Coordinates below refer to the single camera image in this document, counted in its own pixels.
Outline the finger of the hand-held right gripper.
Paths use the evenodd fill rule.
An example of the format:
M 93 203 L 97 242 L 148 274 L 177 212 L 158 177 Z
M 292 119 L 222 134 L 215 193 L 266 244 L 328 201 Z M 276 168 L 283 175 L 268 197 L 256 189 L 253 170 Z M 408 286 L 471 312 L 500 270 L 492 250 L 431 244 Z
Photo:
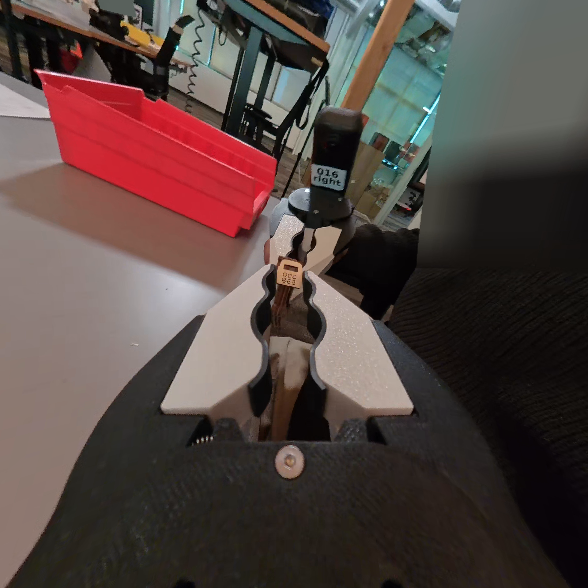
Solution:
M 334 249 L 339 241 L 342 230 L 334 226 L 315 229 L 313 239 L 315 244 L 306 254 L 304 272 L 326 272 L 334 262 Z
M 279 258 L 290 258 L 295 250 L 294 239 L 304 233 L 305 225 L 296 216 L 283 215 L 270 238 L 270 264 L 278 265 Z

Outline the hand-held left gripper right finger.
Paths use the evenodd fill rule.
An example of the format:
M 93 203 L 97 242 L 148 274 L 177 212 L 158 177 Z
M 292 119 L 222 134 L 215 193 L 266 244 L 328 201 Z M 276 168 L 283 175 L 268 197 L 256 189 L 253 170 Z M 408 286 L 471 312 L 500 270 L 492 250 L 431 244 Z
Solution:
M 310 375 L 325 393 L 323 417 L 411 415 L 413 402 L 369 315 L 314 272 L 305 272 L 303 286 L 315 338 Z

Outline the red plastic bin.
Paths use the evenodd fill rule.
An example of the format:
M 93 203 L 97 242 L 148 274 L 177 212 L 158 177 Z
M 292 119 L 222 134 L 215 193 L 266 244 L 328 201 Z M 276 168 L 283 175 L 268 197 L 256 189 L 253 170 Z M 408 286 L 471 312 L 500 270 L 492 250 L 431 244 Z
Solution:
M 35 72 L 64 163 L 231 238 L 265 209 L 274 157 L 139 88 Z

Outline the layered wooden model part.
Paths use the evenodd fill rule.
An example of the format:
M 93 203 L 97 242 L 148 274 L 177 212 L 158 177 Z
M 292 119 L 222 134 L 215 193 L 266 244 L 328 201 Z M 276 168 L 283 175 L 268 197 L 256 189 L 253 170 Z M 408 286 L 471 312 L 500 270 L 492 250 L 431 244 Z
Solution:
M 280 329 L 284 316 L 288 312 L 290 301 L 300 293 L 300 288 L 292 288 L 288 285 L 277 284 L 275 296 L 271 306 L 271 327 L 273 330 Z

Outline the wooden post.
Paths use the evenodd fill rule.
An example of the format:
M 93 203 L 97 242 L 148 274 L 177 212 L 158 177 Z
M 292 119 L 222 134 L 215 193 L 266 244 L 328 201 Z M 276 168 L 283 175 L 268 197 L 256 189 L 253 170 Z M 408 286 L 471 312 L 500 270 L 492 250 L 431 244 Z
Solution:
M 414 1 L 387 1 L 341 107 L 361 112 L 384 68 Z

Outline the grey desk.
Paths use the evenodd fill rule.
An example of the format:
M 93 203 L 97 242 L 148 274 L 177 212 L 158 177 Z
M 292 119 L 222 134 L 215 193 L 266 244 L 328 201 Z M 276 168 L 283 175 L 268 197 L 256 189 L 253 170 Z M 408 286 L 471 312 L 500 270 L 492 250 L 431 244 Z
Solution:
M 230 238 L 62 162 L 1 117 L 1 587 L 128 381 L 263 264 L 268 205 Z

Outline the small printed wooden piece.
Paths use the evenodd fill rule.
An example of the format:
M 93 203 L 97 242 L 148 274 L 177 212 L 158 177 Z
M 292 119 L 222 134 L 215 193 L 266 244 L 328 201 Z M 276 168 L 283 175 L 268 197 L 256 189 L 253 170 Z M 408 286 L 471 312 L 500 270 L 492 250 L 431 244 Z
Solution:
M 296 259 L 280 257 L 276 268 L 276 285 L 290 289 L 302 287 L 303 266 Z

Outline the person's right forearm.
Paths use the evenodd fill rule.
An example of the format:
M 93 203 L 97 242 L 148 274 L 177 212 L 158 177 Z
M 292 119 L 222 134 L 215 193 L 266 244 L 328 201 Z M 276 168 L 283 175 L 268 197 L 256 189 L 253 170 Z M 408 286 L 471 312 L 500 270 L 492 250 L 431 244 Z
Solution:
M 356 288 L 363 297 L 360 308 L 381 320 L 416 268 L 419 233 L 362 224 L 326 274 Z

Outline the cardboard box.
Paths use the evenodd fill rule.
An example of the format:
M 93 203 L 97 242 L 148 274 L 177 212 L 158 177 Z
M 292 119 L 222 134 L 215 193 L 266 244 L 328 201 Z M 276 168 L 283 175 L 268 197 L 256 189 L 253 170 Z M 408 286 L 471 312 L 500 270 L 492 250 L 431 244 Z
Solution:
M 359 143 L 346 195 L 356 212 L 364 216 L 369 215 L 376 202 L 371 183 L 382 165 L 383 158 L 382 151 L 363 142 Z

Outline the white paper sheet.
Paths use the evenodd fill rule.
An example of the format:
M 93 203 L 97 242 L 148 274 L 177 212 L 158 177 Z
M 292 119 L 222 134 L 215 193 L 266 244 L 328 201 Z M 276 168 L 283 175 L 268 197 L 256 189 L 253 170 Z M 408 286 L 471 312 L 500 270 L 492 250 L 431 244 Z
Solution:
M 47 107 L 1 85 L 1 117 L 22 119 L 50 119 Z

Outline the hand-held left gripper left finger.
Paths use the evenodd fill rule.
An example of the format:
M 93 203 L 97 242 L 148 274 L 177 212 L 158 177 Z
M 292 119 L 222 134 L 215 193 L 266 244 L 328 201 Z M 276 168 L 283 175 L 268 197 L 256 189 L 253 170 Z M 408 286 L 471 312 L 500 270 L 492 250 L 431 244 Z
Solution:
M 160 405 L 167 415 L 259 419 L 272 396 L 269 344 L 276 267 L 264 266 L 214 305 Z

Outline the person's beige pants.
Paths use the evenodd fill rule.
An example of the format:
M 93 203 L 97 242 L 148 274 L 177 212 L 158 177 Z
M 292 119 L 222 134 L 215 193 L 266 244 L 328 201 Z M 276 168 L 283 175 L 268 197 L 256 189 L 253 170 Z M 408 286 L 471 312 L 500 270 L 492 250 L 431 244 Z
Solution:
M 273 393 L 269 412 L 271 441 L 286 440 L 299 392 L 309 372 L 312 343 L 273 336 L 269 341 Z

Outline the black frame standing desk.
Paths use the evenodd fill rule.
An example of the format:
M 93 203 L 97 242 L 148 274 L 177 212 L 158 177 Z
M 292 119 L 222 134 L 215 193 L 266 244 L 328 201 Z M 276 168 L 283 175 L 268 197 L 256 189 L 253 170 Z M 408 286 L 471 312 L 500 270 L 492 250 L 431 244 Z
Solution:
M 231 136 L 262 147 L 264 134 L 275 145 L 269 151 L 279 158 L 293 125 L 304 128 L 302 117 L 328 69 L 329 43 L 311 24 L 322 28 L 322 16 L 295 1 L 224 1 L 219 26 L 239 46 L 222 130 Z M 310 75 L 294 106 L 282 123 L 272 122 L 263 102 L 274 66 L 302 70 Z

